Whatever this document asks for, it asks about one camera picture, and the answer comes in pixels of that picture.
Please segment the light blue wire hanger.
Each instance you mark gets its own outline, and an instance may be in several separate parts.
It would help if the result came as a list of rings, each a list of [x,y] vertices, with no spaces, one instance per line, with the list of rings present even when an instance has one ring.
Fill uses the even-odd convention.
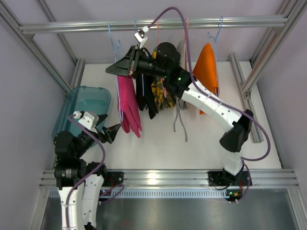
[[[111,24],[108,25],[108,34],[110,38],[110,42],[112,45],[113,53],[114,53],[114,60],[117,62],[117,49],[120,49],[120,42],[117,47],[115,47],[112,33],[111,33]],[[116,76],[116,90],[117,90],[117,98],[118,98],[118,115],[120,122],[123,121],[123,111],[121,110],[121,99],[120,99],[120,92],[119,92],[119,84],[118,84],[118,75]]]

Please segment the pink trousers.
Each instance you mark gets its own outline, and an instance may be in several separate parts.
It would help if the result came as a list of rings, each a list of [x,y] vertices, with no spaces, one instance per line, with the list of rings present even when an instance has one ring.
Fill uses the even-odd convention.
[[[122,117],[121,127],[125,133],[132,131],[141,137],[142,122],[132,78],[117,76],[119,98],[118,111]]]

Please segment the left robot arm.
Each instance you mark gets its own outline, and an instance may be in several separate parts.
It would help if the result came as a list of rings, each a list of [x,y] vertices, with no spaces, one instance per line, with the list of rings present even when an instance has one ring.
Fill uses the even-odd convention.
[[[106,157],[103,144],[113,143],[121,128],[120,124],[98,128],[106,118],[106,114],[75,111],[68,120],[81,129],[80,134],[74,136],[64,130],[53,139],[57,156],[54,176],[63,230],[95,230],[98,204],[114,199],[111,194],[114,188],[124,189],[122,183],[112,182],[104,160],[87,163],[82,159],[94,144],[100,147],[102,157]]]

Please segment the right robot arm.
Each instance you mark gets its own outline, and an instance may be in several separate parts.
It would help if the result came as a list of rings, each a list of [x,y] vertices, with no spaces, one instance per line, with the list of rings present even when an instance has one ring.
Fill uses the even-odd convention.
[[[224,130],[219,143],[226,150],[218,181],[233,185],[243,172],[240,151],[248,139],[253,113],[230,108],[209,90],[201,89],[200,81],[180,66],[180,58],[180,53],[169,42],[157,46],[155,57],[147,56],[144,48],[131,46],[124,57],[106,68],[106,73],[125,78],[136,78],[141,74],[164,78],[163,86],[167,92],[204,111],[216,121]]]

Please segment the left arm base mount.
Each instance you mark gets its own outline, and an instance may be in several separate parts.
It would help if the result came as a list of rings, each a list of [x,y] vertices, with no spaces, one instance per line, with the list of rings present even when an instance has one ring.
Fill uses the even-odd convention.
[[[115,199],[124,190],[124,172],[108,172],[99,193],[98,202],[107,203]]]

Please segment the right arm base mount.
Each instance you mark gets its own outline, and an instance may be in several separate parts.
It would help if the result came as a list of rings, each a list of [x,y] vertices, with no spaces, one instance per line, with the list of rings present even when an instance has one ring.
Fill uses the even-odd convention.
[[[208,180],[210,187],[225,192],[225,200],[230,204],[238,204],[245,192],[252,186],[250,171],[245,171],[244,166],[236,175],[232,175],[225,169],[209,171]]]

